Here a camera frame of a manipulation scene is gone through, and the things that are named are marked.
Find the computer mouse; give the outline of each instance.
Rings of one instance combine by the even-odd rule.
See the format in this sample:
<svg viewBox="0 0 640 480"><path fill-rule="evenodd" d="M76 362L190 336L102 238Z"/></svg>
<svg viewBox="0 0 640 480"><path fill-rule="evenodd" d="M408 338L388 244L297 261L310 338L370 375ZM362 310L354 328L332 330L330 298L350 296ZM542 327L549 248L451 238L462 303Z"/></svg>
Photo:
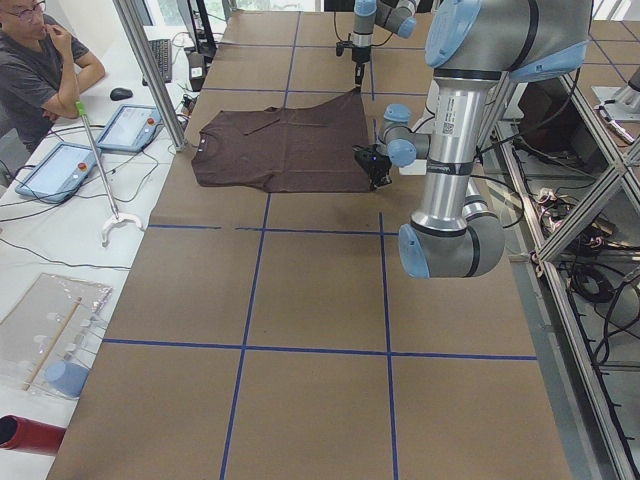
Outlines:
<svg viewBox="0 0 640 480"><path fill-rule="evenodd" d="M124 100L125 98L131 98L131 97L133 97L133 92L128 88L121 88L121 87L114 88L113 90L111 90L111 93L109 94L109 98L114 102L117 102L118 100Z"/></svg>

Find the eyeglasses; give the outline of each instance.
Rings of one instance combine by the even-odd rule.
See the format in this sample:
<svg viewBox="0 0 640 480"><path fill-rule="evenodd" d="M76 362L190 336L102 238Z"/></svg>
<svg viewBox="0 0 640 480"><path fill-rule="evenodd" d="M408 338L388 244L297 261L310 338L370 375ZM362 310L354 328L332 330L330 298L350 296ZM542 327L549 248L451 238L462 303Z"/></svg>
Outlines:
<svg viewBox="0 0 640 480"><path fill-rule="evenodd" d="M11 13L11 12L7 12L5 10L0 10L0 12L4 12L4 13L7 13L9 15L13 15L14 17L18 17L18 20L20 20L21 22L32 23L33 22L33 16L36 13L44 12L45 3L46 3L45 0L37 2L33 7L26 8L23 11L21 11L20 13Z"/></svg>

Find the white desk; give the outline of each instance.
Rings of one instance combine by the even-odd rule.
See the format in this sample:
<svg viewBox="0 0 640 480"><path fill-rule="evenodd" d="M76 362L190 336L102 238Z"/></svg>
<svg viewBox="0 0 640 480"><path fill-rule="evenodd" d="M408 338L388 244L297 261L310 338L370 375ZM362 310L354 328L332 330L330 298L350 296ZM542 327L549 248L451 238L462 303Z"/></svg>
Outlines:
<svg viewBox="0 0 640 480"><path fill-rule="evenodd" d="M147 29L149 38L174 38L182 29ZM185 36L178 37L180 43ZM181 48L174 47L174 82L167 84L174 106L178 106L187 84L187 60ZM126 38L114 41L107 54L101 59L107 69L107 76L81 96L92 124L104 125L117 107L123 103L153 105L151 93L141 83L142 74ZM109 93L115 87L125 87L133 91L134 96L120 102L109 99ZM60 119L53 130L81 126L80 120ZM65 141L88 145L83 129L61 133ZM59 142L55 136L45 139L31 156L28 164L37 164ZM121 168L114 167L129 159L129 156L105 154L103 164L107 170L111 189L115 197L131 198L142 179L151 169L157 167L144 181L136 198L130 203L119 203L120 211L132 213L142 219L147 226L151 210L156 204L169 167L173 160L174 147L166 132L162 130L154 142ZM19 178L28 172L23 171ZM99 177L97 169L90 178ZM37 201L7 206L24 201L9 187L0 199L0 238L16 245L27 247L51 259L71 264L90 263L99 265L120 265L130 267L144 232L133 224L111 230L107 248L101 245L100 232L103 223L112 215L106 196L93 199L74 197L65 204L35 217L17 221L6 219L21 217L46 210L50 205ZM78 192L81 196L104 193L102 181L97 178L85 184ZM4 318L19 302L27 289L42 272L59 274L77 279L99 282L113 288L113 293L101 316L108 320L120 296L128 272L114 269L70 268L54 265L40 260L33 254L0 243L0 319ZM0 385L0 415L13 414L57 425L67 425L76 402L41 394L30 394ZM53 457L32 455L13 451L0 451L2 478L12 480L44 479L53 462Z"/></svg>

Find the brown paper table surface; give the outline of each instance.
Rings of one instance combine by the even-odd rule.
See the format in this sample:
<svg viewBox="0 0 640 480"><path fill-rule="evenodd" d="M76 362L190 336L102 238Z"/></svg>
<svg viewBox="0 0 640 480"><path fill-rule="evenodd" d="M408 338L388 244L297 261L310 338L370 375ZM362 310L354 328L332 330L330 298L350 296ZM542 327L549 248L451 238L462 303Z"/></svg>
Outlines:
<svg viewBox="0 0 640 480"><path fill-rule="evenodd" d="M372 138L389 103L422 113L418 19L373 52ZM352 87L331 14L238 13L224 39L193 144L221 109ZM507 259L475 279L402 270L422 178L267 195L198 187L192 156L173 162L49 480L571 478Z"/></svg>

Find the gray t-shirt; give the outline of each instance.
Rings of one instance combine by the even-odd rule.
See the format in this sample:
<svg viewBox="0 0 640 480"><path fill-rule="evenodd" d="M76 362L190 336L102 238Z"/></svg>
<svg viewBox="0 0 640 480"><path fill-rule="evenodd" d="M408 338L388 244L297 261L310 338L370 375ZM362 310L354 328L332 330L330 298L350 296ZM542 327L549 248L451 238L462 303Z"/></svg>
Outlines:
<svg viewBox="0 0 640 480"><path fill-rule="evenodd" d="M44 21L58 24L48 15ZM40 40L40 46L42 52L34 52L0 30L0 104L29 151L53 125L42 116L42 105L58 92L62 79L62 57L51 38ZM75 37L71 50L74 60L89 52Z"/></svg>

